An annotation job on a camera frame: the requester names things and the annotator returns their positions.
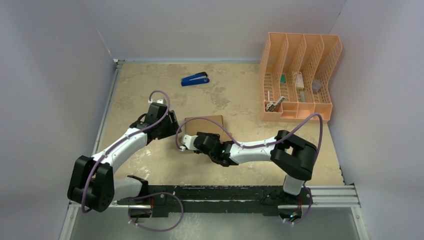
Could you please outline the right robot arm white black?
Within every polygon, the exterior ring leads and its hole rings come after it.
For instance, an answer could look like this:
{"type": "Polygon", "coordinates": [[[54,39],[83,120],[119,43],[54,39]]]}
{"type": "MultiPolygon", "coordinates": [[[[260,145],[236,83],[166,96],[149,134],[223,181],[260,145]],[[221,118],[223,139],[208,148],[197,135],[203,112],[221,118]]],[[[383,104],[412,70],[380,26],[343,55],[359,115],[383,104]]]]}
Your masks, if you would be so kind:
{"type": "Polygon", "coordinates": [[[221,141],[215,133],[185,135],[183,145],[197,154],[205,154],[223,167],[248,162],[272,162],[286,173],[280,196],[288,204],[300,198],[303,184],[312,179],[319,149],[313,143],[280,130],[275,137],[260,141],[221,141]]]}

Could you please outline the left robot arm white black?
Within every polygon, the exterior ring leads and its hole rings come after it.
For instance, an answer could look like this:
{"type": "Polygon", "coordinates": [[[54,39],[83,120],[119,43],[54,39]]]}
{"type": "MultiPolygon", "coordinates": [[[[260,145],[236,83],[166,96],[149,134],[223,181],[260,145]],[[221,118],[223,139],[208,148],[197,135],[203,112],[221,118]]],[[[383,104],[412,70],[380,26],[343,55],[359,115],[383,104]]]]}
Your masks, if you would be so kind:
{"type": "Polygon", "coordinates": [[[148,181],[134,175],[116,180],[116,171],[138,150],[153,140],[174,136],[179,124],[173,110],[153,102],[146,113],[103,151],[81,155],[74,163],[67,198],[81,204],[84,213],[105,211],[114,201],[130,198],[138,205],[149,199],[148,181]]]}

